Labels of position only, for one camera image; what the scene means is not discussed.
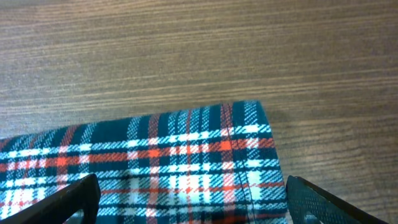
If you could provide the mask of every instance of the white stripe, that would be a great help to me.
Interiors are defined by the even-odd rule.
[[[142,182],[144,180],[142,179],[133,179],[133,180],[128,180],[128,181],[117,181],[115,182],[114,180],[101,180],[99,181],[99,186],[103,190],[124,190],[128,185],[126,184],[130,183],[131,181],[134,181],[135,183]],[[16,202],[19,203],[21,201],[23,202],[30,202],[33,201],[33,191],[36,190],[38,191],[38,196],[37,199],[41,200],[44,198],[44,192],[48,189],[52,189],[55,191],[56,186],[51,186],[51,187],[40,187],[40,188],[26,188],[26,189],[15,189],[15,190],[5,190],[0,192],[0,197],[5,198],[4,203],[8,205],[9,202]],[[135,189],[129,189],[129,190],[139,190],[139,187],[135,187]],[[255,193],[260,192],[261,190],[261,195],[263,196],[262,198],[257,198],[258,200],[262,200],[264,198],[272,199],[272,200],[278,200],[278,199],[283,199],[285,198],[285,189],[283,187],[268,187],[268,188],[261,188],[259,189],[258,187],[251,187],[251,192]],[[174,195],[174,192],[166,192],[166,193],[158,193],[159,197],[162,197],[164,195],[167,198],[170,198],[171,195]],[[189,194],[181,193],[177,194],[179,195],[178,204],[179,205],[188,205],[188,202],[186,201],[187,195],[191,196],[197,196],[199,197],[200,195],[203,195],[204,197],[207,196],[214,196],[214,193],[205,191],[205,192],[191,192]],[[109,204],[131,204],[131,205],[146,205],[148,202],[150,195],[145,192],[121,192],[121,193],[110,193],[110,194],[104,194],[101,196],[101,200],[99,201],[100,205],[109,205]],[[209,202],[216,202],[215,198],[210,199]],[[162,205],[168,205],[169,202],[165,201]],[[274,205],[272,204],[259,204],[258,206],[255,207],[256,209],[277,209],[277,208],[285,208],[284,205],[279,205],[275,203]]]
[[[237,127],[228,128],[228,129],[215,130],[215,131],[204,131],[202,133],[179,134],[179,135],[166,136],[166,137],[161,137],[161,138],[156,137],[153,139],[135,139],[135,140],[129,140],[129,141],[102,142],[102,143],[95,143],[95,144],[76,144],[76,145],[68,146],[68,152],[91,151],[91,150],[97,151],[97,150],[102,150],[102,149],[120,149],[120,148],[127,148],[127,147],[136,147],[136,146],[149,146],[152,144],[166,144],[166,143],[173,143],[173,142],[177,142],[177,141],[180,141],[180,142],[195,141],[195,140],[220,137],[222,135],[270,133],[271,132],[269,125],[265,125],[265,124],[237,126]],[[43,154],[58,154],[60,147],[51,147],[51,148],[43,148],[43,149],[23,149],[23,150],[18,150],[18,151],[0,152],[0,159],[36,156],[36,155],[40,154],[41,150],[43,150]]]
[[[248,160],[246,162],[246,167],[248,168],[256,168],[256,167],[278,167],[279,163],[277,159],[266,159],[266,160]],[[204,171],[207,170],[223,170],[222,167],[234,167],[230,165],[230,162],[215,162],[215,163],[206,163],[203,164],[205,167]],[[153,174],[154,171],[161,173],[161,174],[166,174],[169,172],[188,172],[188,171],[197,171],[200,170],[201,164],[191,164],[191,165],[179,165],[178,168],[176,165],[170,165],[170,166],[160,166],[160,167],[146,167],[146,168],[140,168],[140,169],[126,169],[126,170],[108,170],[108,171],[101,171],[101,172],[95,172],[97,177],[99,179],[103,178],[116,178],[116,177],[123,177],[123,176],[130,176],[130,175],[145,175],[145,174]],[[264,171],[256,171],[256,172],[250,172],[250,174],[254,174],[254,178],[259,177],[260,175],[266,175],[267,178],[273,177],[276,175],[276,178],[273,178],[273,181],[279,182],[282,179],[282,176],[279,172],[279,170],[264,170]],[[76,181],[87,174],[67,174],[67,180],[70,181]],[[37,184],[52,184],[56,183],[56,176],[46,176],[46,177],[29,177],[26,179],[16,179],[16,180],[5,180],[0,182],[0,187],[5,188],[5,187],[18,187],[18,186],[28,186],[28,185],[33,185],[35,183]]]

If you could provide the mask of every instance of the wood grain surface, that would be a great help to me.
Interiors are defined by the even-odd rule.
[[[398,2],[0,3],[0,138],[259,99],[284,176],[398,223]]]

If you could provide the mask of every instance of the plaid fabric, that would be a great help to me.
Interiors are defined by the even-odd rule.
[[[97,223],[285,223],[262,106],[207,106],[0,141],[2,219],[95,173]]]

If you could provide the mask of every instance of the table surface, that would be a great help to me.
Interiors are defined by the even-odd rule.
[[[0,138],[261,100],[284,176],[398,222],[398,2],[0,3]]]

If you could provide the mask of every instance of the folded fabric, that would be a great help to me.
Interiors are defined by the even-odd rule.
[[[0,141],[4,219],[89,173],[97,223],[285,223],[285,187],[257,101],[74,125]]]

